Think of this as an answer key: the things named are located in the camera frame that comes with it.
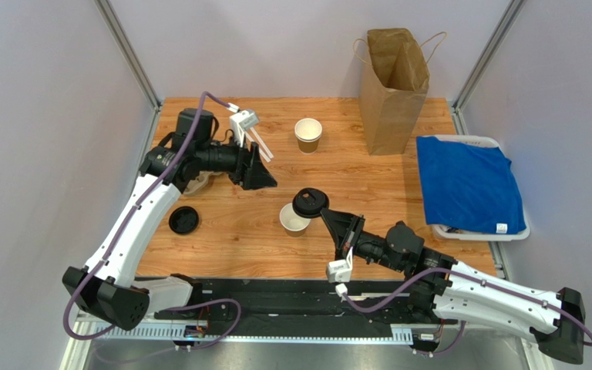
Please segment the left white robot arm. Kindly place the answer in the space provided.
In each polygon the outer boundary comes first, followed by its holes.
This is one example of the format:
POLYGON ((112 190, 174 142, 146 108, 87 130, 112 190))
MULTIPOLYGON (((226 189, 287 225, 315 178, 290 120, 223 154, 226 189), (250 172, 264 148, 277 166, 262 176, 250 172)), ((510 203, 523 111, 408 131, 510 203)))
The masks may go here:
POLYGON ((272 155, 262 140, 247 138, 259 119, 251 109, 230 117, 233 136, 214 139, 219 122, 210 111, 187 108, 176 129, 148 152, 140 167, 127 209, 97 252, 83 267, 69 267, 62 283, 83 311, 129 331, 149 313, 202 301, 202 284, 183 274, 138 280, 136 270, 160 221, 197 179, 225 173, 244 190, 276 187, 263 161, 272 155))

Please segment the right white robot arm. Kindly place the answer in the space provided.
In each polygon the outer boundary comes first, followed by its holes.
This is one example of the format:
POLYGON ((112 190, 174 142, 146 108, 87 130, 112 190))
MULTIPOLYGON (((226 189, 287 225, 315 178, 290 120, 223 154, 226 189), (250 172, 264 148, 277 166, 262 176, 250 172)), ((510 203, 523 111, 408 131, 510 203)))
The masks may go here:
POLYGON ((380 311, 406 292, 408 307, 418 315, 506 331, 535 342, 543 354, 561 362, 581 365, 584 348, 592 347, 579 291, 528 288, 485 274, 427 247, 402 221, 380 237, 364 230, 361 215, 324 208, 320 216, 335 243, 327 279, 335 284, 337 296, 358 312, 380 311), (405 280, 378 303, 361 306, 350 298, 347 286, 356 257, 402 273, 405 280))

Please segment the black coffee cup lid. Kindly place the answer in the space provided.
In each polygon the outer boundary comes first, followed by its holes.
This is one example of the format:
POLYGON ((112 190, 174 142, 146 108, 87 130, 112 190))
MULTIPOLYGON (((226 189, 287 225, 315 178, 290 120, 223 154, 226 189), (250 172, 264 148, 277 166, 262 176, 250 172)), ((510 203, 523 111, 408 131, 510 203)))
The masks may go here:
POLYGON ((321 211, 329 208, 330 200, 323 191, 306 187, 297 192, 292 200, 294 212, 303 218, 313 219, 321 216, 321 211))

